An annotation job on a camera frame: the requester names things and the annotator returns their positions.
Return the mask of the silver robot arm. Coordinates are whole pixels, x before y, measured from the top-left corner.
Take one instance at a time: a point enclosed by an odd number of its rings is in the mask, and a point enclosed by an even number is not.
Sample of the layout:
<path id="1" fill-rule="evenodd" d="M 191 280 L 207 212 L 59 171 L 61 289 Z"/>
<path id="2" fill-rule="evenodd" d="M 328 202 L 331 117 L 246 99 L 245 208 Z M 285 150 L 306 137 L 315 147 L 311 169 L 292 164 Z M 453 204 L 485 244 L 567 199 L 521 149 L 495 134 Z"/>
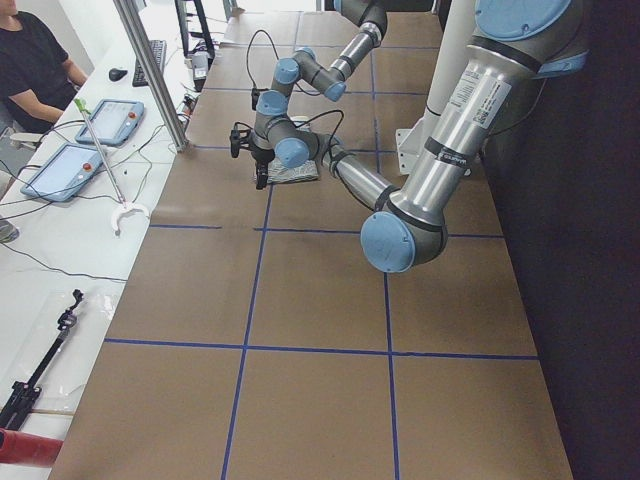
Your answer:
<path id="1" fill-rule="evenodd" d="M 326 165 L 371 210 L 360 233 L 369 263 L 383 272 L 404 272 L 444 250 L 445 206 L 516 86 L 584 66 L 591 5 L 587 1 L 475 2 L 467 63 L 436 123 L 419 122 L 411 132 L 419 145 L 401 187 L 367 169 L 334 135 L 306 131 L 289 117 L 289 99 L 297 82 L 338 100 L 359 63 L 384 39 L 388 21 L 383 2 L 338 1 L 335 9 L 357 27 L 355 37 L 329 67 L 322 66 L 308 48 L 280 59 L 270 88 L 253 101 L 254 125 L 231 132 L 231 150 L 251 153 L 258 188 L 267 184 L 273 160 L 288 169 L 308 161 Z"/>
<path id="2" fill-rule="evenodd" d="M 330 64 L 323 65 L 310 47 L 298 48 L 290 57 L 278 60 L 271 90 L 289 98 L 294 86 L 302 81 L 316 93 L 337 102 L 359 64 L 381 45 L 388 26 L 382 1 L 334 1 L 333 6 L 358 32 Z"/>

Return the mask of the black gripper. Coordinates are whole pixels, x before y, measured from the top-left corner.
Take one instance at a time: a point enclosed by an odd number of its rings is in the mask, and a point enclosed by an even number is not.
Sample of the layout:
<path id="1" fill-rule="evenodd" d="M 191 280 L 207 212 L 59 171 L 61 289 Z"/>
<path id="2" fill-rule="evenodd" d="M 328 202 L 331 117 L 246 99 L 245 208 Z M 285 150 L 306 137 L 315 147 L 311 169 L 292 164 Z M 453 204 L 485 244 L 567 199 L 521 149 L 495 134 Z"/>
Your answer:
<path id="1" fill-rule="evenodd" d="M 265 184 L 269 184 L 270 180 L 270 167 L 269 164 L 274 160 L 274 150 L 264 149 L 257 145 L 250 147 L 251 156 L 254 159 L 256 165 L 256 189 L 262 190 L 265 188 Z"/>

